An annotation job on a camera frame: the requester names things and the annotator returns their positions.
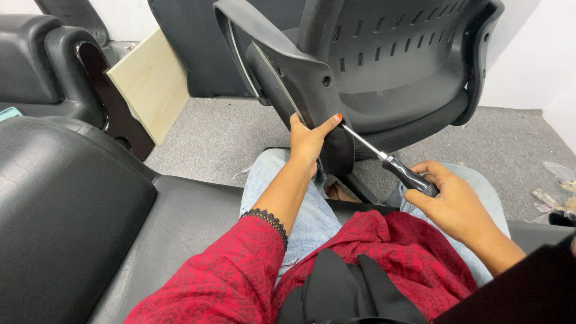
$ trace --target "grey carpet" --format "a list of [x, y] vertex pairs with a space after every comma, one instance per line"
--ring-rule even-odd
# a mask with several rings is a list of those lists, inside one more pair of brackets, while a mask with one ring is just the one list
[[[542, 162], [576, 169], [576, 157], [539, 110], [479, 107], [464, 127], [445, 130], [396, 152], [406, 165], [433, 159], [463, 164], [483, 174], [500, 195], [506, 218], [541, 215], [530, 192], [541, 187], [560, 202], [568, 198]], [[243, 187], [250, 166], [267, 146], [289, 146], [289, 133], [272, 107], [247, 99], [190, 98], [170, 133], [146, 164], [168, 175]], [[355, 173], [380, 198], [396, 179], [378, 160], [356, 163]]]

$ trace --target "hand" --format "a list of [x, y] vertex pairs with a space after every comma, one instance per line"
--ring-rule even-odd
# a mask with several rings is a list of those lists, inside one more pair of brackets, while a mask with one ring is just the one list
[[428, 197], [418, 190], [408, 190], [404, 198], [424, 212], [451, 238], [470, 248], [480, 241], [501, 238], [503, 233], [480, 202], [470, 184], [436, 161], [426, 161], [411, 168], [436, 184], [440, 194]]
[[342, 115], [337, 114], [309, 130], [300, 122], [298, 114], [294, 113], [290, 117], [290, 161], [302, 165], [310, 173], [310, 178], [316, 174], [316, 160], [322, 150], [324, 137], [341, 121]]

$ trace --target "screwdriver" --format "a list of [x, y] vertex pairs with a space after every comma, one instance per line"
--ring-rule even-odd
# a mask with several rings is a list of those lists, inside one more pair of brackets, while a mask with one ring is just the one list
[[427, 195], [428, 197], [435, 198], [437, 195], [440, 194], [440, 190], [438, 187], [428, 181], [428, 179], [424, 178], [423, 176], [412, 172], [409, 168], [407, 168], [398, 158], [394, 155], [388, 155], [382, 151], [379, 151], [375, 147], [373, 147], [370, 143], [368, 143], [365, 139], [363, 139], [360, 135], [356, 134], [353, 130], [351, 130], [348, 126], [344, 124], [340, 124], [340, 127], [347, 130], [352, 136], [354, 136], [358, 141], [362, 144], [366, 145], [372, 152], [376, 153], [378, 159], [382, 161], [382, 167], [386, 170], [392, 172], [395, 176], [404, 183], [406, 188], [408, 189], [416, 189], [421, 193]]

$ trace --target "sleeve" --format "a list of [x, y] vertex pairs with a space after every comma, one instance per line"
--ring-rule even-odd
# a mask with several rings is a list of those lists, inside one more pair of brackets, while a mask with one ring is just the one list
[[272, 291], [284, 257], [277, 230], [241, 218], [201, 254], [194, 255], [125, 323], [271, 323]]

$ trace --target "person's left hand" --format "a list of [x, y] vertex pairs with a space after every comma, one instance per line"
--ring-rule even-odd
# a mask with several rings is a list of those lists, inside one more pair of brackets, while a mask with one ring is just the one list
[[300, 122], [297, 113], [290, 117], [290, 161], [301, 164], [310, 173], [310, 178], [316, 174], [316, 160], [322, 150], [324, 137], [341, 121], [342, 115], [336, 114], [322, 125], [309, 130]]

